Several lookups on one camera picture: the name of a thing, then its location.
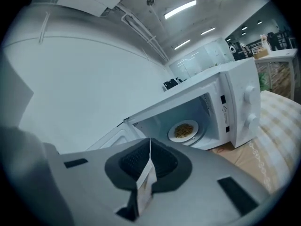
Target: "tag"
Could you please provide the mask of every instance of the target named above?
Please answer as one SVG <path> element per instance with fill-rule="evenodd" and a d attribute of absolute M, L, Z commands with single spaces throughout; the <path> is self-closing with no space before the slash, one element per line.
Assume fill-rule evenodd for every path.
<path fill-rule="evenodd" d="M 139 215 L 149 205 L 152 199 L 151 186 L 157 181 L 155 166 L 151 161 L 151 139 L 150 139 L 150 158 L 145 165 L 137 184 L 137 206 Z"/>

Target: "striped cloth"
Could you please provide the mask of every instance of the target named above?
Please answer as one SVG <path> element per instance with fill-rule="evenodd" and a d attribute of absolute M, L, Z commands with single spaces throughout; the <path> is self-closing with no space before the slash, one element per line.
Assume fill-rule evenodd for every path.
<path fill-rule="evenodd" d="M 261 92 L 257 137 L 234 149 L 230 143 L 214 148 L 261 182 L 270 193 L 285 186 L 301 155 L 301 105 L 280 95 Z"/>

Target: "vent slot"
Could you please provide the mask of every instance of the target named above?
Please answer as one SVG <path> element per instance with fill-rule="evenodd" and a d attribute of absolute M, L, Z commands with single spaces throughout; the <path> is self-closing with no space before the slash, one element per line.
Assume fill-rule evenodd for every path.
<path fill-rule="evenodd" d="M 209 95 L 204 94 L 201 96 L 201 98 L 205 101 L 208 111 L 210 111 L 211 114 L 214 114 L 214 110 L 213 110 L 211 99 L 210 99 Z"/>
<path fill-rule="evenodd" d="M 258 206 L 258 203 L 233 178 L 223 178 L 217 182 L 241 216 L 251 212 Z"/>
<path fill-rule="evenodd" d="M 221 100 L 222 100 L 222 104 L 225 104 L 225 103 L 226 103 L 225 95 L 224 95 L 224 96 L 221 96 Z"/>
<path fill-rule="evenodd" d="M 72 168 L 72 167 L 76 167 L 76 166 L 79 166 L 79 165 L 87 163 L 87 162 L 88 161 L 85 158 L 81 158 L 81 159 L 77 159 L 77 160 L 73 160 L 73 161 L 64 162 L 64 164 L 65 164 L 66 168 Z"/>

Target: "white countertop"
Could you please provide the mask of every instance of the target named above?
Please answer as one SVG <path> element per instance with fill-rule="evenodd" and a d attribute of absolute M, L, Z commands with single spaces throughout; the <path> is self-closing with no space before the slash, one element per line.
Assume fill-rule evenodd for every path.
<path fill-rule="evenodd" d="M 265 57 L 256 59 L 255 61 L 266 60 L 266 59 L 293 58 L 297 54 L 297 52 L 298 52 L 298 49 L 296 49 L 296 48 L 272 51 L 272 52 L 270 52 L 269 55 L 266 55 Z"/>

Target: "microwave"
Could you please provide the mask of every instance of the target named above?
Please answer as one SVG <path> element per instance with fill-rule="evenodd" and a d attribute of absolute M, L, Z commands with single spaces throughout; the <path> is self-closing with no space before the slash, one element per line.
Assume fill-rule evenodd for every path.
<path fill-rule="evenodd" d="M 256 136 L 260 102 L 253 58 L 217 65 L 163 92 L 88 150 L 148 137 L 164 142 L 169 130 L 183 120 L 194 120 L 203 128 L 189 146 L 208 150 L 231 142 L 236 148 Z"/>

